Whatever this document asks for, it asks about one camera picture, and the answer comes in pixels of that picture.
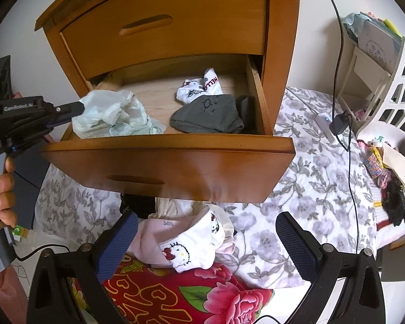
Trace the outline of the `person left hand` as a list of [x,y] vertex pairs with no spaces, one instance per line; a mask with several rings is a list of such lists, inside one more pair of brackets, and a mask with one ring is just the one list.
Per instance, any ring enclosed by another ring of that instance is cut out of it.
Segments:
[[14,163],[11,158],[7,158],[5,172],[0,176],[0,220],[10,227],[16,227],[18,224],[17,215],[12,210],[16,203],[13,171]]

